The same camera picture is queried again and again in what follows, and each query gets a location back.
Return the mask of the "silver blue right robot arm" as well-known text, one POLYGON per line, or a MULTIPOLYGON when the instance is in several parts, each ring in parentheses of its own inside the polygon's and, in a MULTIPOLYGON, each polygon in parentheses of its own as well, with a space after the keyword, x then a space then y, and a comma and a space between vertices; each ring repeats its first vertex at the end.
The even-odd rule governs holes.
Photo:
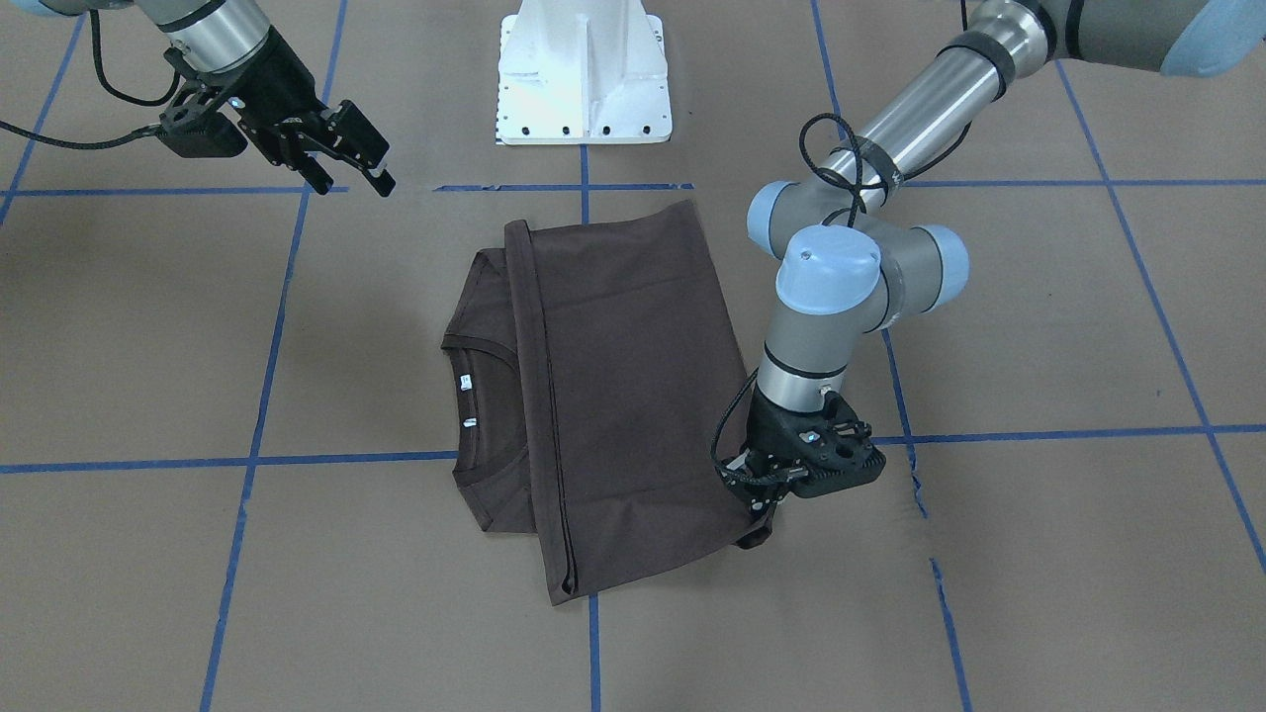
POLYGON ((333 179, 328 156, 354 167, 380 196, 395 179, 384 168, 389 142, 353 101, 328 106, 311 72, 254 1, 143 1, 141 11, 168 39, 168 91, 154 100, 154 125, 135 128, 94 149, 157 138, 184 158, 228 158, 254 147, 275 166, 298 172, 318 194, 333 179))

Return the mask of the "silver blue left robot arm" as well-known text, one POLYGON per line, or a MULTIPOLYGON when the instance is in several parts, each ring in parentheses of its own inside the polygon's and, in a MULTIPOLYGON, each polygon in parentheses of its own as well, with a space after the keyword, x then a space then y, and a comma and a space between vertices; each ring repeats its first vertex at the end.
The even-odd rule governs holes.
POLYGON ((963 239, 944 226, 900 228, 879 212, 958 148, 968 125, 1013 84, 1071 58, 1163 76, 1212 77, 1263 41, 1261 1, 982 1, 963 29, 862 130, 843 130, 810 177, 768 182, 747 214, 749 239, 779 260, 777 302, 741 455, 715 460, 763 544, 789 495, 820 497, 876 481, 885 456, 844 402, 863 334, 931 312, 968 281, 963 239))

